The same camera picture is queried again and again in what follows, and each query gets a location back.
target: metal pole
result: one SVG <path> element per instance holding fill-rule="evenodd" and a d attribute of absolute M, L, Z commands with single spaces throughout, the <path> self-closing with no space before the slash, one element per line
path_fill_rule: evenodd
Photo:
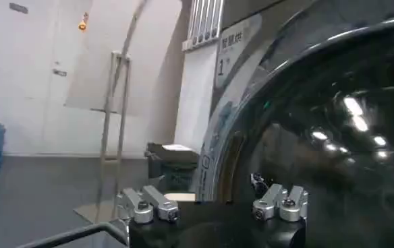
<path fill-rule="evenodd" d="M 122 163 L 122 150 L 123 150 L 123 135 L 125 130 L 125 114 L 127 108 L 127 99 L 128 99 L 128 85 L 130 82 L 130 74 L 131 74 L 131 60 L 127 58 L 125 60 L 125 68 L 126 68 L 126 76 L 125 76 L 125 85 L 123 86 L 123 96 L 122 96 L 122 110 L 121 110 L 121 125 L 119 127 L 119 142 L 117 145 L 117 164 L 116 164 L 116 177 L 115 177 L 115 195 L 113 196 L 113 209 L 111 212 L 111 218 L 115 218 L 116 214 L 116 206 L 117 206 L 117 194 L 120 192 L 119 188 L 119 177 L 121 174 L 121 163 Z"/>
<path fill-rule="evenodd" d="M 130 47 L 131 43 L 131 38 L 134 33 L 134 30 L 136 29 L 137 26 L 137 20 L 140 17 L 140 14 L 143 12 L 143 8 L 146 5 L 147 0 L 141 0 L 139 5 L 137 6 L 132 20 L 130 27 L 128 28 L 127 36 L 125 38 L 125 41 L 123 42 L 123 47 L 122 47 L 122 53 L 121 56 L 117 59 L 117 65 L 112 64 L 112 68 L 115 68 L 115 74 L 113 81 L 111 82 L 111 79 L 109 78 L 109 86 L 107 89 L 107 101 L 105 105 L 105 121 L 104 121 L 104 129 L 103 129 L 103 138 L 101 140 L 101 164 L 100 164 L 100 173 L 98 175 L 98 189 L 96 193 L 96 216 L 95 216 L 95 222 L 97 223 L 99 221 L 99 215 L 101 211 L 101 200 L 103 198 L 103 185 L 104 185 L 104 169 L 105 169 L 105 158 L 106 158 L 106 152 L 107 152 L 107 140 L 109 136 L 109 125 L 110 125 L 110 113 L 111 113 L 111 102 L 113 100 L 113 95 L 116 89 L 117 81 L 119 80 L 119 76 L 121 73 L 121 68 L 126 61 L 126 56 L 128 53 L 128 49 Z M 119 181 L 119 175 L 116 175 L 116 182 Z"/>
<path fill-rule="evenodd" d="M 105 173 L 105 160 L 107 153 L 107 141 L 109 139 L 109 126 L 110 126 L 110 114 L 111 114 L 111 102 L 113 100 L 113 72 L 115 70 L 115 66 L 117 57 L 114 52 L 111 53 L 110 59 L 110 75 L 109 75 L 109 83 L 107 86 L 107 95 L 106 95 L 106 103 L 104 107 L 105 119 L 104 119 L 104 128 L 103 128 L 103 137 L 101 139 L 101 151 L 100 151 L 100 168 L 98 174 L 98 189 L 96 192 L 96 215 L 95 215 L 95 223 L 99 221 L 100 208 L 101 208 L 101 200 L 103 198 L 103 185 L 104 185 L 104 173 Z"/>

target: metal rod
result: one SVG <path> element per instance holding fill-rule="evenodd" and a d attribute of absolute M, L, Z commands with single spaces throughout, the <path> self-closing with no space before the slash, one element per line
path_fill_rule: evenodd
<path fill-rule="evenodd" d="M 127 245 L 127 237 L 118 228 L 109 223 L 99 223 L 85 226 L 76 230 L 61 233 L 46 239 L 34 241 L 26 245 L 20 245 L 18 248 L 52 248 L 64 245 L 66 243 L 81 239 L 95 233 L 106 232 L 120 243 Z"/>
<path fill-rule="evenodd" d="M 203 36 L 206 36 L 206 32 L 208 31 L 208 23 L 209 23 L 209 8 L 212 0 L 206 1 L 206 18 L 204 19 L 204 27 L 203 27 Z"/>
<path fill-rule="evenodd" d="M 196 18 L 196 4 L 197 0 L 193 0 L 190 12 L 190 22 L 188 23 L 188 36 L 187 39 L 192 38 L 192 33 L 194 31 L 194 19 Z"/>
<path fill-rule="evenodd" d="M 212 36 L 213 28 L 214 28 L 215 13 L 217 12 L 217 3 L 218 3 L 218 0 L 213 0 L 212 20 L 210 21 L 210 35 L 211 36 Z"/>
<path fill-rule="evenodd" d="M 202 2 L 202 7 L 200 8 L 200 21 L 198 23 L 198 32 L 197 32 L 197 36 L 200 36 L 200 34 L 202 33 L 202 23 L 203 23 L 203 12 L 204 12 L 204 2 L 205 0 L 201 0 Z"/>
<path fill-rule="evenodd" d="M 136 26 L 137 26 L 137 20 L 140 17 L 140 15 L 142 14 L 143 8 L 146 5 L 146 2 L 147 2 L 147 0 L 141 0 L 141 2 L 137 6 L 137 8 L 132 16 L 130 28 L 128 29 L 128 33 L 125 38 L 125 41 L 123 42 L 122 57 L 121 57 L 122 59 L 119 60 L 119 65 L 116 68 L 115 81 L 113 84 L 113 91 L 116 89 L 117 81 L 119 80 L 119 75 L 121 74 L 122 65 L 126 61 L 128 50 L 130 49 L 131 38 L 132 38 L 132 36 L 134 34 L 134 30 L 136 29 Z"/>
<path fill-rule="evenodd" d="M 136 10 L 134 11 L 130 27 L 128 28 L 127 36 L 125 41 L 123 42 L 122 53 L 120 58 L 118 58 L 118 62 L 116 65 L 116 71 L 114 75 L 113 82 L 109 82 L 109 88 L 107 90 L 107 101 L 105 105 L 105 121 L 104 121 L 104 129 L 103 129 L 103 138 L 101 140 L 101 163 L 100 163 L 100 173 L 98 176 L 98 189 L 96 193 L 96 215 L 95 215 L 95 222 L 99 221 L 99 215 L 101 211 L 101 200 L 103 198 L 103 185 L 104 185 L 104 167 L 105 167 L 105 158 L 107 152 L 107 141 L 109 136 L 109 125 L 110 125 L 110 113 L 111 113 L 111 101 L 113 100 L 113 95 L 116 89 L 117 81 L 119 80 L 119 76 L 121 73 L 121 68 L 126 61 L 126 56 L 128 50 L 130 48 L 131 38 L 134 33 L 134 30 L 137 26 L 137 20 L 140 17 L 141 13 L 143 12 L 144 6 L 146 5 L 147 0 L 141 0 L 139 5 L 137 6 Z"/>
<path fill-rule="evenodd" d="M 223 10 L 224 10 L 224 0 L 219 0 L 219 8 L 218 8 L 218 23 L 217 23 L 217 38 L 221 33 L 221 22 L 223 21 Z"/>
<path fill-rule="evenodd" d="M 107 153 L 107 142 L 109 139 L 109 126 L 110 126 L 110 114 L 111 114 L 111 102 L 113 100 L 113 82 L 111 81 L 112 74 L 114 68 L 116 66 L 117 57 L 114 52 L 111 53 L 110 58 L 110 75 L 109 75 L 109 83 L 107 85 L 107 96 L 106 103 L 104 106 L 105 119 L 104 119 L 104 127 L 103 127 L 103 137 L 101 138 L 101 151 L 100 151 L 100 168 L 98 174 L 98 188 L 96 191 L 96 215 L 95 215 L 95 223 L 99 221 L 100 208 L 101 208 L 101 200 L 103 198 L 103 186 L 104 186 L 104 173 L 105 173 L 105 159 Z"/>
<path fill-rule="evenodd" d="M 116 176 L 115 176 L 115 195 L 113 196 L 113 209 L 111 213 L 111 218 L 115 218 L 116 206 L 117 206 L 117 194 L 120 192 L 119 188 L 119 177 L 121 174 L 121 163 L 122 163 L 122 150 L 123 150 L 123 135 L 125 130 L 125 115 L 127 110 L 127 99 L 128 99 L 128 88 L 130 83 L 131 74 L 131 61 L 127 58 L 125 62 L 126 75 L 125 75 L 125 85 L 123 86 L 123 96 L 122 96 L 122 110 L 121 110 L 121 124 L 119 127 L 119 141 L 117 145 L 117 165 L 116 165 Z"/>

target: gray floor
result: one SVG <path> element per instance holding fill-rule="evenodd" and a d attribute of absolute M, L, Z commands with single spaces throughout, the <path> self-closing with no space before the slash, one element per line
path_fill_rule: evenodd
<path fill-rule="evenodd" d="M 95 158 L 5 158 L 0 169 L 0 247 L 15 247 L 90 224 L 73 209 L 95 201 L 98 163 Z M 107 167 L 106 199 L 113 195 L 113 169 Z M 147 170 L 144 160 L 124 161 L 121 186 L 143 186 Z M 91 247 L 92 241 L 66 247 Z"/>

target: ceiling light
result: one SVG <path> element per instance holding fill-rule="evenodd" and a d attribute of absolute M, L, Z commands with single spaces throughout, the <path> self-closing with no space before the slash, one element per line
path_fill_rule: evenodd
<path fill-rule="evenodd" d="M 376 137 L 374 137 L 374 141 L 375 141 L 375 143 L 376 143 L 377 145 L 379 145 L 379 146 L 386 146 L 386 141 L 385 141 L 385 139 L 384 139 L 383 137 L 381 137 L 381 136 L 376 136 Z"/>
<path fill-rule="evenodd" d="M 385 152 L 385 151 L 378 151 L 377 152 L 377 156 L 379 158 L 387 158 L 387 152 Z"/>
<path fill-rule="evenodd" d="M 368 131 L 368 125 L 362 117 L 353 116 L 353 122 L 359 131 Z"/>
<path fill-rule="evenodd" d="M 333 144 L 327 144 L 326 149 L 329 151 L 335 151 L 337 149 L 337 147 Z"/>
<path fill-rule="evenodd" d="M 344 147 L 340 147 L 339 148 L 339 150 L 342 152 L 342 153 L 347 153 L 348 152 L 348 150 L 347 149 L 345 149 Z"/>
<path fill-rule="evenodd" d="M 344 98 L 344 104 L 352 115 L 363 115 L 364 111 L 360 108 L 356 99 L 352 97 Z"/>
<path fill-rule="evenodd" d="M 316 137 L 319 140 L 327 140 L 327 135 L 320 131 L 313 131 L 312 136 Z"/>

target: screw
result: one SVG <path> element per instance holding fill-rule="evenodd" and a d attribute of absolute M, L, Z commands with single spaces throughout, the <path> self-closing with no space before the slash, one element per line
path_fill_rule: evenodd
<path fill-rule="evenodd" d="M 140 201 L 137 205 L 137 208 L 139 210 L 145 210 L 145 209 L 149 208 L 149 203 L 147 201 Z"/>
<path fill-rule="evenodd" d="M 255 212 L 255 217 L 257 220 L 264 220 L 264 212 L 262 210 L 257 210 Z"/>
<path fill-rule="evenodd" d="M 168 219 L 170 222 L 176 222 L 179 220 L 179 212 L 178 211 L 170 211 L 168 213 Z"/>
<path fill-rule="evenodd" d="M 292 199 L 286 199 L 283 201 L 283 205 L 285 207 L 290 208 L 290 207 L 294 207 L 296 205 L 296 203 Z"/>

